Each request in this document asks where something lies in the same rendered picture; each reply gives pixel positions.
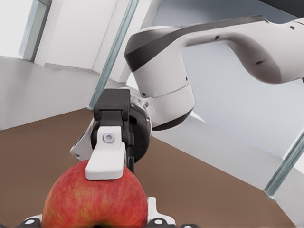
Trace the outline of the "pale finger of the right gripper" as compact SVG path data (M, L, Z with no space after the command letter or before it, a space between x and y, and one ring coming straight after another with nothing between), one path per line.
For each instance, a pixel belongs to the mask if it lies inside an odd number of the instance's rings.
M123 175L125 143L122 141L122 112L101 111L91 134L93 153L85 168L88 180L114 180Z

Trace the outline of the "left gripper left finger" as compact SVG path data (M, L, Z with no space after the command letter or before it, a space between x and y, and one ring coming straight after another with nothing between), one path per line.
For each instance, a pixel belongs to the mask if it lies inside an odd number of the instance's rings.
M20 228L41 228L42 214L26 218L20 223Z

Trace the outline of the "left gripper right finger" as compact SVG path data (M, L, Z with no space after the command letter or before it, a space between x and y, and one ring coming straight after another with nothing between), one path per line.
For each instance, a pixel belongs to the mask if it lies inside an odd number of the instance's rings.
M175 220L157 211L155 197L148 198L148 221L146 228L176 228Z

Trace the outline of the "red apple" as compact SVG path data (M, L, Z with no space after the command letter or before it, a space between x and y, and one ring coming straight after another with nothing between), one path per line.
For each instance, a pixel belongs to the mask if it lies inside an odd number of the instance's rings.
M124 168L116 180L87 180L87 163L72 166L55 182L45 201L42 228L144 227L148 202L137 177Z

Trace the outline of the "silver frame post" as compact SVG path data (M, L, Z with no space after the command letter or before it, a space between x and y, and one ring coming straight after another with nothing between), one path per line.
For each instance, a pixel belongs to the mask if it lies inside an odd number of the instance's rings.
M107 57L104 68L98 79L98 83L96 85L96 88L95 88L95 91L91 98L91 101L90 101L89 105L86 107L88 110L93 110L94 105L96 104L98 98L100 97L103 89L106 86L106 83L110 77L111 71L114 67L115 61L116 61L118 53L121 49L122 43L126 36L127 30L130 26L130 23L132 21L132 18L136 11L138 3L139 3L139 0L129 0L129 3L128 3L125 13L123 15L121 24L118 28L118 31L114 38L113 44L111 46L110 53Z
M267 197L273 201L276 201L275 194L279 187L282 185L292 168L298 162L302 154L304 153L304 128L299 133L292 146L287 152L286 157L283 159L270 181L263 189L263 192Z

